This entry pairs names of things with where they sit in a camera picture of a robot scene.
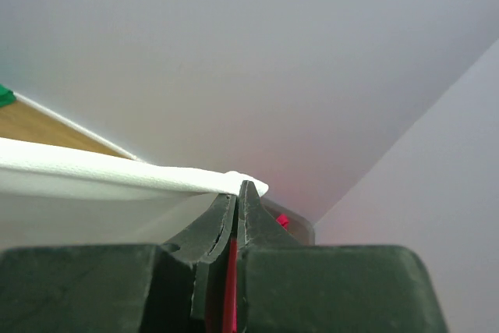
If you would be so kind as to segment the white t shirt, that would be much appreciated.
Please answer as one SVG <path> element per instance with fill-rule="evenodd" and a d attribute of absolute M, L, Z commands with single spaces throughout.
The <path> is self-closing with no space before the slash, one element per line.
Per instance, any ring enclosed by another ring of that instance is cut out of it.
<path fill-rule="evenodd" d="M 248 176 L 1 141 L 1 247 L 162 242 Z"/>

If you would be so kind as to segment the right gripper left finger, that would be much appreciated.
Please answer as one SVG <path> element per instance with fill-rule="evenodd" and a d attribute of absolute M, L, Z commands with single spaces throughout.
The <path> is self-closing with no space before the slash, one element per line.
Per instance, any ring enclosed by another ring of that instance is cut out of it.
<path fill-rule="evenodd" d="M 2 331 L 230 332 L 236 208 L 220 195 L 162 244 L 3 251 Z"/>

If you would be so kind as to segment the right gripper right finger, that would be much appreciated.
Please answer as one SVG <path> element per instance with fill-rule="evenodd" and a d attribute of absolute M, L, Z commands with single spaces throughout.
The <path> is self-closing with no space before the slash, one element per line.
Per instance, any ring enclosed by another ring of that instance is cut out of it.
<path fill-rule="evenodd" d="M 428 271 L 410 249 L 305 246 L 264 209 L 248 181 L 238 214 L 238 331 L 448 330 Z"/>

